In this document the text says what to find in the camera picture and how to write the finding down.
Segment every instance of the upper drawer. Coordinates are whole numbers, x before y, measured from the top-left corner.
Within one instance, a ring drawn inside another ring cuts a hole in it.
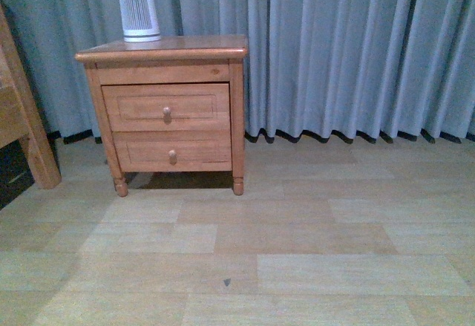
[[[112,131],[229,130],[229,85],[102,88]]]
[[[97,63],[101,85],[229,81],[227,60]]]

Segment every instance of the nightstand top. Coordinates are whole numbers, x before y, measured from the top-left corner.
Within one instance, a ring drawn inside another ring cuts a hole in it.
[[[244,35],[163,36],[156,42],[116,41],[76,54],[76,60],[124,62],[187,59],[242,59],[248,53]]]

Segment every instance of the light blue curtain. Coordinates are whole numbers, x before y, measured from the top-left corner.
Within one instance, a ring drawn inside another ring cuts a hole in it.
[[[99,136],[78,51],[122,38],[119,0],[2,0],[49,130]],[[155,0],[162,35],[242,33],[246,130],[475,134],[475,0]]]

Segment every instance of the white speaker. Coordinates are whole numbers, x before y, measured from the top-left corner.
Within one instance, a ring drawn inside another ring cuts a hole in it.
[[[119,0],[126,42],[160,40],[154,0]]]

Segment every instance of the drawer panel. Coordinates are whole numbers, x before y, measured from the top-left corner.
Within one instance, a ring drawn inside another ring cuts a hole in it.
[[[231,170],[229,131],[113,133],[124,172]]]
[[[228,84],[102,88],[112,131],[229,130]]]
[[[101,85],[229,81],[227,60],[97,63]]]

